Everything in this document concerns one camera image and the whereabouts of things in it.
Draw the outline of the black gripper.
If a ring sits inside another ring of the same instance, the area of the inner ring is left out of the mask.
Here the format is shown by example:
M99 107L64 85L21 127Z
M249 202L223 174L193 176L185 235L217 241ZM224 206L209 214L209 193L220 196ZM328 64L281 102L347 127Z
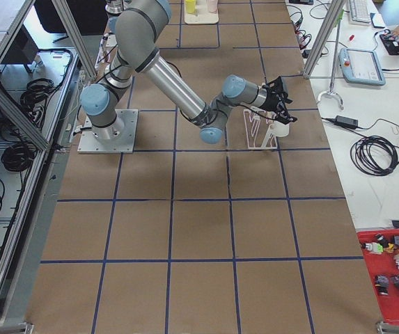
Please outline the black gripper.
M289 114L285 107L286 92L284 90L269 87L266 89L267 97L263 103L265 111L275 112L274 121L287 125L291 122L296 122L298 118Z

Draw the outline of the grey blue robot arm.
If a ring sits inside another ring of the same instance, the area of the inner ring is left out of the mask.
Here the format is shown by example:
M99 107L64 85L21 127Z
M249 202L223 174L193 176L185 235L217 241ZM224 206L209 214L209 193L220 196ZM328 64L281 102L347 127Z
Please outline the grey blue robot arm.
M171 19L167 1L131 1L115 17L117 52L101 79L81 93L81 106L91 122L92 136L100 143L130 136L116 105L131 84L132 73L146 75L186 119L200 129L201 139L218 143L231 111L247 104L273 114L284 125L296 122L287 104L291 101L281 77L258 86L234 74L224 81L211 103L203 101L161 56L157 39Z

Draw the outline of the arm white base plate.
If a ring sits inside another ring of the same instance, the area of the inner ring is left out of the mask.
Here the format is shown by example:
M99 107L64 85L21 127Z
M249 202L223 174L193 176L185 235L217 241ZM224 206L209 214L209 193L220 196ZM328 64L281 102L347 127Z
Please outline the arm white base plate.
M81 133L78 152L82 154L131 154L134 151L138 109L116 109L116 121L109 127L92 126L86 117L85 127Z

